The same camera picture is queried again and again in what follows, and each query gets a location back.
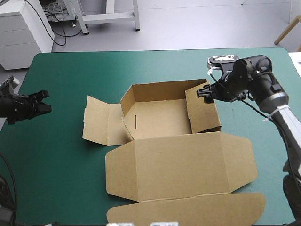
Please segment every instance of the cable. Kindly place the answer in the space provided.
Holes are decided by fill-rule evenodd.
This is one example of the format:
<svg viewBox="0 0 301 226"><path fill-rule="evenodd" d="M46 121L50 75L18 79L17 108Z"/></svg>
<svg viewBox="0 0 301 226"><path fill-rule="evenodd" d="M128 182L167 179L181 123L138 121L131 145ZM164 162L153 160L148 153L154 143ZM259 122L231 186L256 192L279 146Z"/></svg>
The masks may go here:
<svg viewBox="0 0 301 226"><path fill-rule="evenodd" d="M59 46L64 46L64 45L66 45L66 43L67 43L67 37L66 37L66 33L65 33L64 28L62 27L64 36L65 36L65 42L64 42L64 44L57 43L57 42L51 37L51 35L49 34L49 31L47 30L47 28L46 28L46 26L45 26L45 24L44 24L42 18L40 17L40 15L39 15L39 13L37 12L37 10L35 9L35 7L33 7L33 5L32 5L31 3L29 3L27 0L24 0L24 1L26 1L26 2L33 8L33 10L36 12L36 14L38 15L40 21L42 22L42 24L43 24L43 26L44 26L44 28L45 28L47 34L48 34L49 37L51 38L51 40L52 40L56 45L59 45Z"/></svg>
<svg viewBox="0 0 301 226"><path fill-rule="evenodd" d="M58 34L58 33L56 33L55 31L53 31L53 33L54 33L54 34L57 34L58 36L65 37L64 35ZM77 36L77 35L80 34L80 33L81 33L81 30L80 30L78 33L74 34L74 35L66 35L66 37L74 37L74 36Z"/></svg>
<svg viewBox="0 0 301 226"><path fill-rule="evenodd" d="M0 152L0 156L3 159L3 161L5 162L8 170L9 170L10 177L11 177L11 180L13 182L14 194L15 194L15 214L13 216L12 225L15 226L15 224L16 224L16 213L17 213L17 207L18 207L18 195L17 195L17 188L16 188L16 180L15 180L13 170L11 169L7 159L5 158L5 156L2 152Z"/></svg>
<svg viewBox="0 0 301 226"><path fill-rule="evenodd" d="M1 5L1 3L3 3L3 2L5 2L6 0L2 0L2 1L0 1L0 5Z"/></svg>
<svg viewBox="0 0 301 226"><path fill-rule="evenodd" d="M44 10L44 13L48 13L47 17L49 17L49 16L54 16L53 13L48 12L48 11L45 11L45 10ZM54 34L57 34L58 36L62 36L62 37L74 37L74 36L77 36L78 34L80 34L81 31L82 31L82 30L80 29L79 32L77 32L76 34L73 34L73 35L61 35L61 34L59 34L59 33L56 33L55 31L53 31L53 33L54 33Z"/></svg>
<svg viewBox="0 0 301 226"><path fill-rule="evenodd" d="M225 86L223 86L212 74L210 74L211 78L217 83L219 84L221 87L223 87L229 94L231 94L232 96L236 97L238 100L240 100L241 102L243 102L244 104L248 105L249 107L251 107L253 110L255 110L258 114L260 114L262 117L264 118L267 118L267 116L263 113L261 113L258 109L256 109L254 106L252 106L251 104L249 104L248 102L242 100L240 97L238 97L237 95L231 93ZM271 121L275 126L276 128L278 129L279 133L280 133L280 136L282 137L283 139L283 142L285 144L285 148L286 148L286 154L287 154L287 160L288 160L288 165L290 167L290 171L291 171L291 175L293 176L293 179L295 181L295 184L297 186L297 189L298 189L298 192L299 192L299 195L301 197L301 189L300 189L300 186L299 186L299 183L298 183L298 179L296 178L296 175L293 173L293 168L292 168L292 164L291 164L291 158L290 158L290 155L289 155L289 149L288 149L288 142L287 142L287 139L285 137L285 132L283 130L283 128L278 125L278 123L276 123L274 120L272 119L269 119L269 121Z"/></svg>

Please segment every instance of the green table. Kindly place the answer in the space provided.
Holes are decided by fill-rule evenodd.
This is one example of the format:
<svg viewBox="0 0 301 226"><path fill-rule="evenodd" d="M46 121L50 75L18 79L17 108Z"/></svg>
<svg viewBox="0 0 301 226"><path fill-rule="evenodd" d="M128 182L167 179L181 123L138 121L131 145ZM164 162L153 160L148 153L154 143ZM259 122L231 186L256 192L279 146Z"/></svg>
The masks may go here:
<svg viewBox="0 0 301 226"><path fill-rule="evenodd" d="M133 83L206 78L210 56L237 54L241 58L263 54L291 97L290 106L301 117L301 80L282 48L200 49L133 52L75 52L39 54L20 93L41 89L50 114L5 125L1 150L16 175L17 221L42 224L103 224L110 207L132 201L105 190L105 147L81 138L87 95L118 103ZM262 192L266 208L258 224L282 224L293 216L282 191L285 146L269 122L241 102L216 102L222 131L249 138L253 143L259 177L238 192ZM8 179L4 164L1 174Z"/></svg>

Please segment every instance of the metal frame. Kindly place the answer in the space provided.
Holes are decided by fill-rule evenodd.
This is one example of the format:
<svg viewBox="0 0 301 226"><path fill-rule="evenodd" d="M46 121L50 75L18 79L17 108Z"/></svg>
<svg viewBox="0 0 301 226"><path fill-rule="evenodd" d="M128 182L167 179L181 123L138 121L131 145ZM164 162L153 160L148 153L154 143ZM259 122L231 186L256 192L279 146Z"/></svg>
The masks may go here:
<svg viewBox="0 0 301 226"><path fill-rule="evenodd" d="M84 34L89 34L89 24L105 24L121 21L135 21L136 31L140 30L139 10L137 0L133 0L133 12L115 13L115 0L106 0L105 14L84 15L80 0L71 0Z"/></svg>

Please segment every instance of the cardboard box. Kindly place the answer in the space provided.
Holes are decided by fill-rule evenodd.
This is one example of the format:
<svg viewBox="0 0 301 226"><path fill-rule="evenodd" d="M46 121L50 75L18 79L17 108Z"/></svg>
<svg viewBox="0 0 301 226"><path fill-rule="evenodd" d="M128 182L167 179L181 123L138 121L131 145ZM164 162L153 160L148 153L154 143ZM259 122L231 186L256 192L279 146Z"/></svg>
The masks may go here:
<svg viewBox="0 0 301 226"><path fill-rule="evenodd" d="M197 98L204 79L132 85L120 104L87 97L83 138L103 145L220 131L215 104Z"/></svg>
<svg viewBox="0 0 301 226"><path fill-rule="evenodd" d="M245 138L210 132L137 139L107 153L106 189L138 203L113 207L107 218L136 226L250 226L263 212L263 195L231 192L256 177Z"/></svg>

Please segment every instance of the cardboard flap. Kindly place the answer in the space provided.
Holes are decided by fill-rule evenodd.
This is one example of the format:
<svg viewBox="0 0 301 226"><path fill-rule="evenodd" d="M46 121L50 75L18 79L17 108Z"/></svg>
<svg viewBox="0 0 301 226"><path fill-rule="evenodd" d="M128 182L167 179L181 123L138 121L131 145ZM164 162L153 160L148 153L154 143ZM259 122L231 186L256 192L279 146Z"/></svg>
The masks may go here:
<svg viewBox="0 0 301 226"><path fill-rule="evenodd" d="M249 139L220 133L230 191L252 181L257 176L257 167L252 143Z"/></svg>
<svg viewBox="0 0 301 226"><path fill-rule="evenodd" d="M109 209L107 219L147 226L178 222L181 226L250 226L261 216L265 198L259 193L206 195L142 202Z"/></svg>
<svg viewBox="0 0 301 226"><path fill-rule="evenodd" d="M102 145L108 144L109 104L87 96L83 138Z"/></svg>
<svg viewBox="0 0 301 226"><path fill-rule="evenodd" d="M122 116L120 104L110 105L88 96L83 138L106 146L123 145L131 141Z"/></svg>
<svg viewBox="0 0 301 226"><path fill-rule="evenodd" d="M197 90L208 84L210 83L206 82L185 91L192 133L221 131L221 122L215 103L208 104L204 102L203 97L197 97Z"/></svg>
<svg viewBox="0 0 301 226"><path fill-rule="evenodd" d="M129 142L105 156L106 190L109 194L138 199L135 143Z"/></svg>
<svg viewBox="0 0 301 226"><path fill-rule="evenodd" d="M135 201L229 193L251 182L257 175L252 146L244 138L210 132L138 139L134 143L134 155L128 155L122 148L110 154L123 156L121 159L127 161L133 158L131 161L135 162L136 171L128 172L127 176L137 177L138 190L113 194L136 197ZM106 159L106 164L115 165L107 174L118 175L125 169L115 160ZM107 183L121 184L124 177L108 176Z"/></svg>

